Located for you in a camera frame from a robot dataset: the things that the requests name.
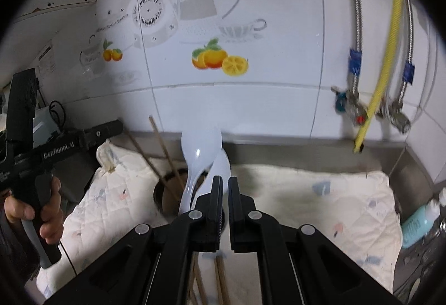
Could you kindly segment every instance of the gray handle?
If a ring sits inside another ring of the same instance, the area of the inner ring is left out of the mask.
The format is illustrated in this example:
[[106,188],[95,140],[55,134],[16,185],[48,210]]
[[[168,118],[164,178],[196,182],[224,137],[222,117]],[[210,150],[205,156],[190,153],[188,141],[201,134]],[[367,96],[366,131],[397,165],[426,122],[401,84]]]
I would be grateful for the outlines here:
[[33,221],[22,220],[23,229],[26,232],[26,235],[30,239],[40,258],[40,266],[42,269],[47,269],[52,265],[50,258],[46,254],[45,249],[43,248],[39,236],[34,228]]

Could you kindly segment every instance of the yellow gas hose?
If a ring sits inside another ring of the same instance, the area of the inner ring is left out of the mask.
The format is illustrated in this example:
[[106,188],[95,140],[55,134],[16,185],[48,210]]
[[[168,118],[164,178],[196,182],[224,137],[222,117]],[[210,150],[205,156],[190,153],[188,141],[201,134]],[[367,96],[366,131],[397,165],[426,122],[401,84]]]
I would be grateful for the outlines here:
[[376,111],[381,103],[383,95],[386,91],[387,83],[389,82],[390,74],[392,72],[392,65],[396,55],[396,49],[398,46],[398,36],[400,32],[400,21],[402,14],[404,0],[393,0],[392,18],[390,20],[389,38],[387,39],[386,52],[383,59],[383,66],[381,68],[380,79],[376,85],[375,92],[373,93],[372,100],[370,100],[369,107],[367,108],[367,120],[360,128],[358,135],[355,138],[354,153],[358,153],[361,150],[362,143],[365,138],[365,134],[369,129],[370,122],[375,116]]

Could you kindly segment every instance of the white bottle cap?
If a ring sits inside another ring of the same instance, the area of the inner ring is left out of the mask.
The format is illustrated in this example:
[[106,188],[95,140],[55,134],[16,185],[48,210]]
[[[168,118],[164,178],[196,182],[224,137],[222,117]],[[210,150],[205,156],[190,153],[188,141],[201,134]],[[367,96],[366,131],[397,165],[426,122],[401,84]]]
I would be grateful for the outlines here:
[[438,194],[438,199],[443,207],[446,207],[446,187]]
[[426,219],[429,221],[435,221],[440,216],[440,203],[435,199],[431,199],[425,209]]

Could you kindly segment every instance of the fruit decal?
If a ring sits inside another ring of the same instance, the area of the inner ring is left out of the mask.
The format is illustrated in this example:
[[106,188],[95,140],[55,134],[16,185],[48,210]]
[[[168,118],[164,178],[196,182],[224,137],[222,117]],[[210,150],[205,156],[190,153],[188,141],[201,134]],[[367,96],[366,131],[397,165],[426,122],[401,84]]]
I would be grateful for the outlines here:
[[246,73],[248,71],[247,59],[240,56],[228,56],[218,42],[218,38],[213,38],[203,48],[194,50],[192,52],[193,66],[200,70],[222,69],[229,76],[240,76]]
[[102,57],[107,62],[111,61],[111,59],[113,59],[113,61],[119,61],[120,59],[122,59],[122,51],[119,48],[114,48],[113,50],[110,50],[108,48],[112,44],[113,42],[107,41],[106,39],[104,40],[104,52],[102,53]]

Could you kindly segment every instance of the screw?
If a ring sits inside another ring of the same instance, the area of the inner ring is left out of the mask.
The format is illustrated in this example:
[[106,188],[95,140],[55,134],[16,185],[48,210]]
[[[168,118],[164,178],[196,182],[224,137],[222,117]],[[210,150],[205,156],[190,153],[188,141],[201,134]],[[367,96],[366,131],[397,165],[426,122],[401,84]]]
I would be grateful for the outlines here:
[[307,236],[311,236],[316,232],[315,228],[312,225],[303,225],[300,230],[304,235]]
[[201,213],[201,211],[198,211],[196,209],[189,212],[189,218],[191,218],[191,219],[200,219],[202,216],[203,216],[203,213]]
[[262,213],[260,213],[259,211],[251,211],[248,213],[248,217],[250,219],[261,219]]
[[150,230],[149,225],[146,225],[145,223],[141,223],[135,227],[135,232],[139,235],[143,235],[147,233]]

